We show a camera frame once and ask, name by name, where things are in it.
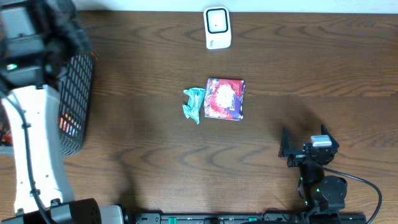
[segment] white device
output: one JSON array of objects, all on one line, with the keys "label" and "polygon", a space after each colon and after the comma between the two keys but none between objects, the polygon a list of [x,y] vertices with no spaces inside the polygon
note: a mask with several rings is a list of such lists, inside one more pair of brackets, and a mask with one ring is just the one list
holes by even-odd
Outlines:
[{"label": "white device", "polygon": [[331,146],[331,140],[328,135],[311,136],[313,147]]},{"label": "white device", "polygon": [[231,45],[229,11],[223,6],[209,7],[204,13],[207,49],[223,49]]},{"label": "white device", "polygon": [[[50,207],[53,199],[59,199],[61,203],[74,201],[75,194],[60,153],[61,142],[57,128],[59,92],[48,85],[44,85],[41,90],[35,86],[27,86],[12,90],[9,99],[25,111],[26,121],[30,124],[28,133],[33,177],[37,188],[40,189],[43,206]],[[2,104],[7,112],[14,139],[17,168],[15,212],[34,212],[38,208],[30,194],[25,136],[21,128],[23,123],[10,102],[4,98]]]}]

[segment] white power adapter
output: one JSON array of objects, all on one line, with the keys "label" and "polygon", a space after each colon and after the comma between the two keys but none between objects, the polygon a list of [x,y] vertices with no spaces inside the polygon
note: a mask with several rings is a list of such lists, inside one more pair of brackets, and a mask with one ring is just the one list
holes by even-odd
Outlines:
[{"label": "white power adapter", "polygon": [[209,7],[204,13],[206,46],[208,49],[223,49],[231,45],[229,11],[223,6]]}]

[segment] white wall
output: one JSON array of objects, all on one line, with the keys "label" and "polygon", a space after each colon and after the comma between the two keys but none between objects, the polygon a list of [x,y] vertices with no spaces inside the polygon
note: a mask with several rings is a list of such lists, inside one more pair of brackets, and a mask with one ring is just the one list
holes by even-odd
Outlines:
[{"label": "white wall", "polygon": [[398,13],[398,0],[74,0],[79,10]]}]

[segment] cable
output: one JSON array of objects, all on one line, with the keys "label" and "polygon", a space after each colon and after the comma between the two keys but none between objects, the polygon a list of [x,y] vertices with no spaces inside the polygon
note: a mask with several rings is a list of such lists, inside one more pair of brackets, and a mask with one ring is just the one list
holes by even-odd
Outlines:
[{"label": "cable", "polygon": [[300,178],[298,180],[298,185],[297,185],[298,196],[300,196],[300,198],[304,198],[303,193],[301,192],[302,182],[303,182],[303,180]]},{"label": "cable", "polygon": [[261,214],[261,219],[264,219],[264,215],[268,213],[269,210],[277,210],[282,216],[283,218],[288,222],[289,220],[286,218],[286,216],[281,212],[281,210],[279,210],[279,208],[268,208],[267,210],[265,210],[262,214]]},{"label": "cable", "polygon": [[376,217],[376,215],[379,213],[379,210],[381,208],[382,195],[381,195],[381,191],[379,190],[379,188],[376,185],[374,185],[372,182],[369,182],[369,181],[364,180],[364,179],[359,178],[359,177],[355,177],[353,175],[349,175],[349,174],[346,174],[346,173],[343,173],[343,172],[339,172],[339,171],[335,171],[335,170],[323,167],[323,166],[317,164],[313,159],[311,159],[310,156],[308,156],[308,158],[310,158],[310,161],[312,163],[314,163],[314,165],[316,167],[318,167],[318,168],[321,168],[321,169],[323,169],[325,171],[328,171],[328,172],[331,172],[331,173],[334,173],[334,174],[337,174],[337,175],[342,175],[344,177],[348,177],[348,178],[357,180],[357,181],[362,182],[364,184],[368,184],[369,186],[373,187],[376,190],[377,194],[379,195],[379,202],[377,203],[377,207],[376,207],[375,211],[373,212],[373,215],[370,217],[368,222],[366,222],[366,224],[371,224],[373,222],[374,218]]},{"label": "cable", "polygon": [[28,175],[29,183],[30,183],[30,189],[31,189],[30,193],[33,195],[33,198],[36,202],[37,208],[39,209],[39,212],[40,212],[41,216],[43,217],[44,221],[46,222],[46,224],[53,224],[54,221],[46,214],[44,207],[42,206],[42,202],[39,197],[40,192],[39,192],[39,190],[36,189],[36,186],[35,186],[35,181],[33,178],[32,159],[30,156],[29,134],[27,132],[27,128],[29,127],[29,125],[26,122],[24,112],[22,111],[21,107],[17,106],[14,102],[12,102],[8,98],[7,94],[5,92],[3,92],[2,90],[0,90],[0,95],[2,98],[5,98],[15,108],[15,110],[18,112],[19,116],[21,117],[22,129],[24,130],[24,135],[25,135],[27,175]]}]

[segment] teal plastic wrapper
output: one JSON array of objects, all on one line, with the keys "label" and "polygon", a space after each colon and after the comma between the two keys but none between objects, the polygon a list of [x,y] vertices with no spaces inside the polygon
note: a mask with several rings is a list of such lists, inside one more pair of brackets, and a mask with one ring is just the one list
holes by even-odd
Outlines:
[{"label": "teal plastic wrapper", "polygon": [[182,105],[185,116],[194,119],[197,124],[200,123],[200,108],[205,98],[204,88],[191,88],[184,90],[184,93],[189,96],[188,104]]}]

